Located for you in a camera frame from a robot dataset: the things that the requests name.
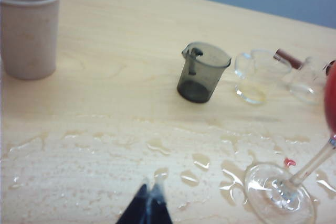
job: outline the liquid spill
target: liquid spill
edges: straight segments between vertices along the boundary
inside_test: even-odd
[[[77,137],[78,135],[80,135],[80,134],[82,134],[82,133],[84,133],[85,131],[76,131],[76,130],[74,130],[74,131],[67,131],[65,134],[64,134],[64,136],[63,136],[63,138],[64,139],[67,139],[67,138],[75,138],[75,137]]]
[[[329,199],[333,199],[336,196],[336,188],[330,185],[325,172],[321,170],[316,171],[316,182],[325,190]]]
[[[170,150],[162,145],[162,142],[158,138],[151,139],[147,141],[147,147],[148,149],[152,151],[158,151],[162,153],[165,156],[170,155]]]
[[[93,138],[95,138],[96,140],[101,140],[101,138],[104,136],[104,133],[103,132],[96,132],[94,135],[93,135]]]
[[[273,140],[273,138],[272,138],[272,136],[271,136],[271,134],[269,133],[268,130],[267,130],[266,134],[261,136],[261,139],[262,140],[271,140],[274,143],[273,150],[274,150],[275,154],[281,154],[281,153],[284,152],[283,149],[276,143],[276,141]]]
[[[189,186],[198,186],[200,181],[190,170],[184,170],[180,174],[181,180]]]
[[[168,177],[168,168],[163,167],[163,168],[157,169],[154,172],[154,179],[158,178],[159,176],[161,176],[163,179],[166,179]]]
[[[296,144],[296,143],[309,143],[310,139],[306,136],[294,136],[294,137],[286,137],[286,142],[289,142],[291,144]]]
[[[251,207],[244,193],[244,171],[230,161],[223,161],[222,171],[230,181],[222,181],[219,185],[222,197],[232,206],[242,204],[246,211]]]
[[[240,137],[237,135],[222,135],[220,137],[222,139],[223,143],[230,142],[232,144],[233,151],[235,153],[238,152],[238,141],[240,140]]]
[[[112,142],[113,142],[114,145],[117,145],[119,147],[123,147],[125,149],[130,150],[132,145],[135,144],[137,141],[135,139],[131,138],[131,139],[127,139],[127,140],[124,140],[124,141],[113,140]]]
[[[20,150],[20,149],[24,149],[26,147],[28,147],[31,143],[35,142],[35,141],[41,141],[41,150],[44,151],[45,150],[45,140],[48,137],[48,132],[42,132],[39,135],[36,135],[34,137],[29,138],[28,140],[20,143],[19,145],[9,145],[7,148],[7,152],[3,155],[3,158],[8,158],[9,153],[16,151],[16,150]]]
[[[23,187],[24,184],[19,184],[19,183],[14,183],[11,186],[8,187],[8,190],[16,190],[19,189],[20,187]]]
[[[258,162],[257,156],[252,150],[247,150],[247,155],[252,157],[252,164],[255,164]]]
[[[276,143],[274,143],[273,150],[274,150],[275,154],[281,154],[281,153],[284,152],[283,149],[279,145],[277,145]]]
[[[289,158],[285,158],[285,160],[283,161],[284,165],[286,165],[287,167],[293,165],[293,166],[296,166],[296,162],[292,159],[289,159]]]
[[[215,126],[215,127],[218,127],[218,128],[221,128],[223,126],[221,121],[219,119],[216,119],[216,118],[206,119],[205,121],[210,126]]]
[[[201,154],[201,153],[194,153],[192,154],[194,165],[196,165],[198,168],[202,170],[208,170],[210,166],[210,159]]]
[[[185,211],[187,209],[187,207],[189,206],[190,201],[187,201],[186,203],[180,204],[179,205],[179,210],[180,211]]]

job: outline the wood grain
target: wood grain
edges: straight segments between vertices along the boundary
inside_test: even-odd
[[[253,48],[301,60],[336,52],[334,29],[206,0],[61,0],[56,72],[20,81],[2,71],[2,223],[114,223],[142,179],[164,167],[174,223],[260,223],[241,189],[236,202],[221,194],[232,182],[222,165],[243,174],[288,157],[298,171],[327,141],[322,103],[301,103],[283,84],[265,105],[249,105],[234,93],[233,66],[209,102],[190,103],[176,85],[191,41],[221,47],[232,62]],[[208,171],[195,153],[210,159]],[[335,161],[320,167],[333,187]],[[197,186],[183,183],[185,170]],[[331,223],[335,193],[316,173],[304,185],[318,199],[317,223]]]

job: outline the wine glass stem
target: wine glass stem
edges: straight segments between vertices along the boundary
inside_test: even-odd
[[[287,187],[297,188],[317,167],[328,159],[336,150],[336,138],[332,136],[327,144],[315,157],[309,161],[300,171],[295,173],[289,180],[283,183]]]

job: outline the measuring cup handle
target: measuring cup handle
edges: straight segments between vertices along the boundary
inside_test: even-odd
[[[238,75],[239,77],[244,77],[244,75],[246,74],[247,68],[250,65],[251,61],[252,61],[252,56],[243,52],[241,54],[239,54],[236,57],[236,61],[235,61],[235,73],[236,75]]]

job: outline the glass measuring cup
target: glass measuring cup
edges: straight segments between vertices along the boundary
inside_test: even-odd
[[[254,49],[251,54],[242,53],[235,61],[239,76],[236,93],[249,103],[265,103],[269,92],[290,71],[291,64],[271,51]]]
[[[177,90],[185,99],[204,103],[213,94],[224,70],[230,66],[231,57],[213,45],[193,42],[182,51],[185,64]]]

